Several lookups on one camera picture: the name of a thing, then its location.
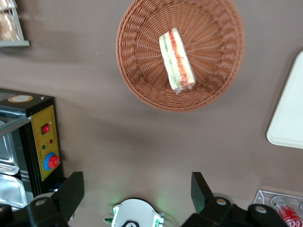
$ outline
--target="white sticker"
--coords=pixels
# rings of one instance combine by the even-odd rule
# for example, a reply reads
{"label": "white sticker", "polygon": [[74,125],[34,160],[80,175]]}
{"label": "white sticker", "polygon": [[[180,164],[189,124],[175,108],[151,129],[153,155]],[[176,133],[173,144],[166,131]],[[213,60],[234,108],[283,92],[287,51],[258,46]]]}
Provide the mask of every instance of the white sticker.
{"label": "white sticker", "polygon": [[26,103],[31,100],[33,100],[32,96],[24,96],[24,95],[13,96],[8,99],[8,101],[11,103]]}

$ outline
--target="wicker basket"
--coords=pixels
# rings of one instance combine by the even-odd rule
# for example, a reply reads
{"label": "wicker basket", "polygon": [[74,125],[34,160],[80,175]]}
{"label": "wicker basket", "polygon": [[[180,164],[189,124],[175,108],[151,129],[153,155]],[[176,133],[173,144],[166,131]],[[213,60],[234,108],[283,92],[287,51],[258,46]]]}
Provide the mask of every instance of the wicker basket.
{"label": "wicker basket", "polygon": [[[176,27],[195,74],[193,89],[170,87],[159,36]],[[235,80],[244,56],[244,26],[232,0],[134,0],[121,20],[116,53],[128,87],[161,110],[206,106]]]}

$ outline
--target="yellow control panel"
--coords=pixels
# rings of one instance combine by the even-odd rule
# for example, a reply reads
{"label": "yellow control panel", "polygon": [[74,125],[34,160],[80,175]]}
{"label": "yellow control panel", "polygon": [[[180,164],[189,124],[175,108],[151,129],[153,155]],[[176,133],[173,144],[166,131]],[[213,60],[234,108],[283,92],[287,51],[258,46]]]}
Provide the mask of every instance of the yellow control panel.
{"label": "yellow control panel", "polygon": [[44,181],[60,164],[53,105],[32,116],[32,127],[41,179]]}

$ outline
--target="coca-cola can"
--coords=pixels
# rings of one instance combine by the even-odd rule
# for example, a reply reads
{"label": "coca-cola can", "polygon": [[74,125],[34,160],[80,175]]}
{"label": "coca-cola can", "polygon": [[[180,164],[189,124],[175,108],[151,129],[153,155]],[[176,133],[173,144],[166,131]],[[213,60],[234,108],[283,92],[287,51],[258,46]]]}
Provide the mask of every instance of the coca-cola can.
{"label": "coca-cola can", "polygon": [[303,227],[303,221],[286,197],[276,196],[271,199],[270,204],[289,227]]}

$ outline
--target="red knob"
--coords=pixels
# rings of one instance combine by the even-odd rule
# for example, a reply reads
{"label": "red knob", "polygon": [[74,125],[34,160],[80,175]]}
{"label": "red knob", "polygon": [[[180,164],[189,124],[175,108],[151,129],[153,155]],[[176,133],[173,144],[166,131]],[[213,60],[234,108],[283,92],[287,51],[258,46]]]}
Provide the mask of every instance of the red knob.
{"label": "red knob", "polygon": [[53,155],[50,157],[49,161],[48,161],[48,167],[50,167],[51,169],[55,169],[58,165],[59,165],[59,157],[56,155]]}

